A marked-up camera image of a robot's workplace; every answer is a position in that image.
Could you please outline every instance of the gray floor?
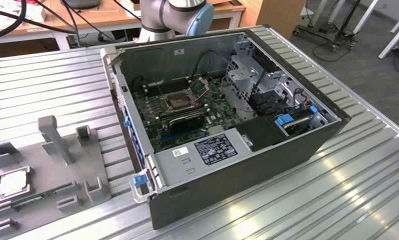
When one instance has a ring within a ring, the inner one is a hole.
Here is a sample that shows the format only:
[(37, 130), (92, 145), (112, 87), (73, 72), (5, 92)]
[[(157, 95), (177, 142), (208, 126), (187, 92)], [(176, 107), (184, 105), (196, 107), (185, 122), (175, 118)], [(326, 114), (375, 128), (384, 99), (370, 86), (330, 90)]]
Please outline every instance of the gray floor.
[[(316, 9), (320, 0), (307, 0), (308, 7)], [(327, 16), (332, 4), (330, 0), (323, 15)], [(339, 13), (336, 25), (340, 27), (343, 18), (350, 11), (351, 3), (347, 2)], [(364, 9), (359, 8), (354, 14), (350, 30), (354, 30)], [(399, 73), (392, 61), (392, 53), (380, 60), (378, 55), (390, 43), (394, 34), (390, 33), (395, 22), (379, 15), (372, 15), (358, 34), (358, 44), (352, 51), (336, 62), (326, 62), (312, 55), (312, 49), (326, 40), (311, 36), (306, 32), (299, 37), (292, 37), (292, 43), (314, 60), (340, 79), (340, 81), (371, 103), (375, 108), (399, 125)], [(336, 53), (330, 48), (320, 48), (316, 54), (324, 59), (335, 59), (346, 49)]]

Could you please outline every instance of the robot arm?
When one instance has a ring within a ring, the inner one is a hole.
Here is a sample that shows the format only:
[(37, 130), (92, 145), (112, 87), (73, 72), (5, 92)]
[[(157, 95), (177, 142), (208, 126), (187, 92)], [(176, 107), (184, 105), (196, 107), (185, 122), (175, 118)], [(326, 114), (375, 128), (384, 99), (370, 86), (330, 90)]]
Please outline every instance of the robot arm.
[(141, 32), (139, 42), (165, 40), (175, 31), (202, 35), (211, 27), (215, 8), (207, 0), (140, 0)]

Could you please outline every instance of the caster wheel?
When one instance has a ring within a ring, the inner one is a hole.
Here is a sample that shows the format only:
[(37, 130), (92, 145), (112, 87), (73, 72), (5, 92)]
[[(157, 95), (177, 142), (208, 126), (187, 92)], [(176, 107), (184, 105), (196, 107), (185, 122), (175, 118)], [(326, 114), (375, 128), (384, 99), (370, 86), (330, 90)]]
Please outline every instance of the caster wheel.
[(299, 34), (300, 34), (300, 31), (299, 31), (299, 29), (296, 29), (296, 30), (294, 31), (292, 35), (294, 35), (295, 37), (299, 37)]

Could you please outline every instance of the aluminum extrusion table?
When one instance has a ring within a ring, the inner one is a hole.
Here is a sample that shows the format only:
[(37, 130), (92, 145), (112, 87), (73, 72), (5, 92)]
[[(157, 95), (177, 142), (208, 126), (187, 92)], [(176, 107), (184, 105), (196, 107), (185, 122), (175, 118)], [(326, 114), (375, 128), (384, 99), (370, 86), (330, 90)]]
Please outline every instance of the aluminum extrusion table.
[(251, 30), (352, 120), (310, 161), (160, 230), (129, 189), (135, 171), (100, 48), (0, 59), (0, 142), (40, 142), (39, 116), (56, 115), (61, 135), (88, 124), (97, 129), (112, 194), (15, 239), (399, 239), (399, 127), (272, 29)]

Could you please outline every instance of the cart wheel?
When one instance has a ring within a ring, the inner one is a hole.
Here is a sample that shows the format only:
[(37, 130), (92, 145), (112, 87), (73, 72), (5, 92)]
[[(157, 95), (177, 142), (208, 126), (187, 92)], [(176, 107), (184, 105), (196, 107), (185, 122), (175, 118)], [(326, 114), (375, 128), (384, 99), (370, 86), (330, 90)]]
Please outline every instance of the cart wheel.
[(335, 51), (338, 51), (338, 49), (339, 49), (339, 46), (338, 45), (332, 45), (331, 51), (335, 52)]

